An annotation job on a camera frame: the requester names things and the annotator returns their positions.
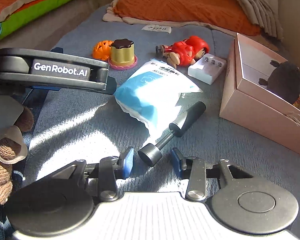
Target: pink toy plate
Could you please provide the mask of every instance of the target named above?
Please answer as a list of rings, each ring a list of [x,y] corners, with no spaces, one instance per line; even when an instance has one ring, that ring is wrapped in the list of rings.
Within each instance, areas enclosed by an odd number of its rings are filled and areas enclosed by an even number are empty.
[[[117,65],[114,65],[112,63],[111,59],[108,60],[110,67],[115,69],[115,70],[127,70],[127,69],[130,69],[130,68],[133,68],[133,67],[136,66],[137,61],[138,61],[138,58],[137,58],[136,55],[134,55],[134,63],[131,64],[130,66],[117,66]]]

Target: cotton pad package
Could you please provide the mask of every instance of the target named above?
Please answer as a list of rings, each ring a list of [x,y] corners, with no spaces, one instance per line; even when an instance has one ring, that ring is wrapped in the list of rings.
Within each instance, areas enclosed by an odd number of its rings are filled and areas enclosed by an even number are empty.
[[[155,59],[146,62],[122,84],[114,96],[121,109],[143,122],[151,137],[159,138],[178,116],[182,93],[202,92],[178,70]]]

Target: orange blanket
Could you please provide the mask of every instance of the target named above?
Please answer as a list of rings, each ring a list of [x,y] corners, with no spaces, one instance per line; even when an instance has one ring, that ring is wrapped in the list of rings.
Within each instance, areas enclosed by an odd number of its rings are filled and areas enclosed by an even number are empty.
[[[237,0],[119,0],[113,12],[120,17],[198,21],[249,36],[260,34],[260,27],[250,23]]]

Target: gray fabric surface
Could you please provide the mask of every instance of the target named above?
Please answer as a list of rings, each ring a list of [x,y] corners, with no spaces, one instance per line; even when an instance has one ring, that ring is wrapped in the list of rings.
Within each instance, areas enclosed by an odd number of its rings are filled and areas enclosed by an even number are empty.
[[[93,46],[102,40],[128,38],[134,41],[138,65],[126,71],[110,70],[109,75],[122,84],[146,61],[154,57],[158,44],[172,44],[191,35],[203,38],[211,54],[227,58],[233,37],[199,26],[172,28],[171,34],[141,30],[143,25],[102,22],[105,7],[94,12],[56,46],[64,53],[91,57]],[[179,68],[186,73],[186,68]],[[121,191],[181,191],[187,181],[178,181],[168,155],[178,147],[184,155],[195,155],[210,163],[230,159],[292,192],[300,206],[300,155],[239,125],[219,117],[224,73],[212,85],[193,79],[203,93],[188,94],[178,102],[182,111],[203,101],[205,114],[185,133],[165,147],[163,158],[149,169],[135,152],[131,178],[118,181]],[[144,124],[124,113],[114,96],[62,89],[50,91],[40,113],[24,172],[24,185],[76,160],[96,163],[109,155],[118,155],[127,147],[136,151],[149,134]],[[216,184],[210,184],[210,194]],[[292,232],[300,237],[300,210]]]

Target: cardboard box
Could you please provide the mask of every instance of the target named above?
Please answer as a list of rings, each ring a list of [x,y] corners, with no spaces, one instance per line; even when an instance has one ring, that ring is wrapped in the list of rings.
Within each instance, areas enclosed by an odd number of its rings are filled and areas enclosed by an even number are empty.
[[[286,61],[261,44],[237,35],[229,53],[220,117],[300,154],[300,124],[293,120],[294,116],[300,117],[300,108],[261,87],[258,79],[253,80],[249,76],[259,66],[263,69],[263,78],[267,80],[267,74],[271,72],[265,64],[269,65],[270,58],[278,62]]]

